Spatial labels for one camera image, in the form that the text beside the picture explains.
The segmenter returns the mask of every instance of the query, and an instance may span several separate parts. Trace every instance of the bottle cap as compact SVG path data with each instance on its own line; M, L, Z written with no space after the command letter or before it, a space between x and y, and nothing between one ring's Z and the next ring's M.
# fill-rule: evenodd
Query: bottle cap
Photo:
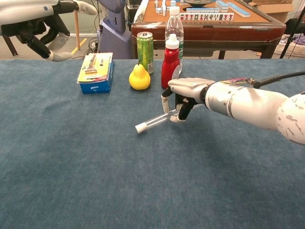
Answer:
M179 48L179 41L177 40L176 34L170 34L170 37L165 42L165 47L167 49L178 49Z
M180 7L179 6L171 6L170 7L170 15L176 16L180 13Z

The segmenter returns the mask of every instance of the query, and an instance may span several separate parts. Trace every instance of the plastic water bottle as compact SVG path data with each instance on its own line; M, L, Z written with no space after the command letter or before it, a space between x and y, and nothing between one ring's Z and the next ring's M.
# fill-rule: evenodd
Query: plastic water bottle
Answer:
M182 71L182 63L183 63L183 25L179 17L180 7L179 6L171 6L170 7L170 18L167 21L167 25L165 28L165 41L167 41L170 37L170 34L176 34L177 40L179 41L179 61L180 61L180 69L179 74Z

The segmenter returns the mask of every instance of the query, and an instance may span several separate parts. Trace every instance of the black cable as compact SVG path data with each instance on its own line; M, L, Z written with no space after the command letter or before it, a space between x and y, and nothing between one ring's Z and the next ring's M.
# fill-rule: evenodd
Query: black cable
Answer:
M90 45L91 41L92 41L92 40L94 40L94 39L96 39L96 40L97 40L97 38L96 38L96 37L93 37L93 38L91 38L91 39L88 41L89 45Z
M100 24L101 19L100 19L100 5L99 5L99 2L97 2L97 15L99 16L99 24Z
M93 53L93 51L92 51L91 49L87 49L87 50L84 52L83 57L85 58L85 56L88 55L89 53Z
M280 80L287 79L287 78L290 78L290 77L300 76L300 75L305 75L305 71L297 72L297 73L290 73L290 74L280 75L280 76L273 76L273 77L270 77L270 78L267 78L267 79L264 79L264 80L261 80L261 81L257 81L257 80L253 80L253 79L246 79L246 81L251 86L258 89L262 86L265 86L265 85L268 85L268 84L271 84L271 83L274 83L274 82L278 82Z
M294 28L292 29L292 32L291 32L290 37L288 38L288 41L287 41L287 43L286 43L286 45L285 45L285 47L284 47L284 49L282 51L280 59L282 59L285 56L285 53L286 53L287 49L289 48L290 42L293 40L293 36L295 35L295 31L297 30L297 28L298 28L298 26L299 26L299 24L300 24L300 22L301 22L301 20L302 20L302 18L304 16L304 14L305 14L305 7L303 8L303 10L302 10L302 12L301 12L301 14L300 14L300 16L299 16L295 26L294 26Z
M91 43L89 43L89 44L88 44L88 49L95 49L95 48L92 47L92 43L93 43L93 42L96 43L96 42L98 42L98 40L95 39L94 41L92 41Z
M98 16L99 16L99 14L97 14L96 17L95 17L95 19L94 19L94 27L95 27L95 30L97 30L95 23L96 23L96 19L97 19Z
M297 41L296 41L296 43L295 43L295 46L294 46L294 48L292 49L292 52L290 53L288 59L289 59L289 58L291 57L291 55L294 53L295 47L296 47L297 43L299 42L299 40L300 40L300 38L301 38L303 32L304 32L304 27L302 28L302 32L300 33L299 39L297 39Z

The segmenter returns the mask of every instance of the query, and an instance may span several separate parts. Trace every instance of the wooden stick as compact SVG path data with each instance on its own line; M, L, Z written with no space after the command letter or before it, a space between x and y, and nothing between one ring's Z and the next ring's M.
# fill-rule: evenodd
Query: wooden stick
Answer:
M13 43L11 42L10 37L8 37L8 36L3 36L3 38L4 38L4 40L5 40L6 44L7 44L7 46L9 47L11 54L12 54L13 56L18 56L18 53L17 53L17 51L16 51L16 49L15 49Z
M76 11L74 11L74 23L75 23L75 33L76 33L76 43L77 43L77 48L78 50L81 49L80 45L80 29L78 26L78 14Z

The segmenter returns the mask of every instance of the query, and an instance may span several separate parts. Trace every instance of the wooden table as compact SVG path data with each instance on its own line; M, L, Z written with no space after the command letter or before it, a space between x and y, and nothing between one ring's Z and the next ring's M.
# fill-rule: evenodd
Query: wooden table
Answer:
M261 58L272 58L276 46L285 31L286 25L260 12L256 8L240 0L223 0L235 5L251 14L243 18L237 13L232 21L183 21L184 28L184 56L200 56L207 51L220 50L219 59L224 58L225 51L252 50L261 52ZM189 5L180 5L180 13L186 13ZM214 8L215 2L205 5ZM154 49L164 49L165 27L169 18L169 11L164 17L157 14L154 0L143 0L132 23L132 42L137 53L137 33L148 31L153 34Z

